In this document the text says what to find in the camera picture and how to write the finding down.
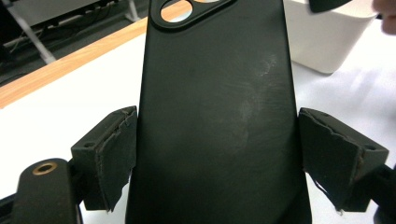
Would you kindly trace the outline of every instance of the white container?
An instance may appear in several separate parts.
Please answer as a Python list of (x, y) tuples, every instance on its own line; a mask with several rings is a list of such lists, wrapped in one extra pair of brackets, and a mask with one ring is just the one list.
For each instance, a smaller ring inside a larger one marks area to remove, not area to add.
[(321, 73), (336, 71), (375, 18), (373, 0), (353, 0), (313, 14), (307, 0), (284, 0), (291, 59)]

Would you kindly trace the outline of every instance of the black phone case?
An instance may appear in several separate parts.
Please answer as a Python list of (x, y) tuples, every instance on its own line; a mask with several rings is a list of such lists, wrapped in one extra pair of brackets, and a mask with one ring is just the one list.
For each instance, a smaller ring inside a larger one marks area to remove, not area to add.
[(126, 223), (311, 223), (281, 0), (151, 0)]

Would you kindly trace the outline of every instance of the white surface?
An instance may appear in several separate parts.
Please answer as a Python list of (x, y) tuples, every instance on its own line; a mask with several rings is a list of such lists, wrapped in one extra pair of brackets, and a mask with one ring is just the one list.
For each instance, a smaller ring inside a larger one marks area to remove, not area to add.
[(373, 0), (354, 0), (313, 14), (307, 0), (284, 0), (290, 56), (321, 73), (337, 70), (374, 19)]
[[(70, 147), (105, 115), (138, 105), (145, 37), (110, 51), (0, 110), (0, 198), (15, 192), (20, 173), (49, 158), (71, 159)], [(294, 64), (298, 107), (327, 112), (390, 150), (396, 163), (396, 36), (372, 23), (341, 68), (324, 76)], [(314, 224), (373, 223), (365, 214), (340, 216), (308, 179)], [(128, 186), (112, 214), (83, 211), (84, 222), (123, 223)]]

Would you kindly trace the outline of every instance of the white table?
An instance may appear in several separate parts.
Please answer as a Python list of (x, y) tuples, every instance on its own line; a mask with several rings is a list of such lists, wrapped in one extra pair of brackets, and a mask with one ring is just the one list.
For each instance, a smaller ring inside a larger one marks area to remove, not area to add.
[[(108, 113), (138, 105), (145, 36), (141, 35), (0, 110), (0, 198), (16, 191), (20, 173), (49, 158), (71, 159), (70, 147)], [(293, 64), (297, 106), (327, 112), (389, 149), (396, 163), (396, 36), (373, 22), (342, 67), (322, 75)], [(373, 223), (339, 215), (308, 179), (314, 224)], [(115, 212), (83, 211), (84, 222), (123, 223), (126, 186)]]

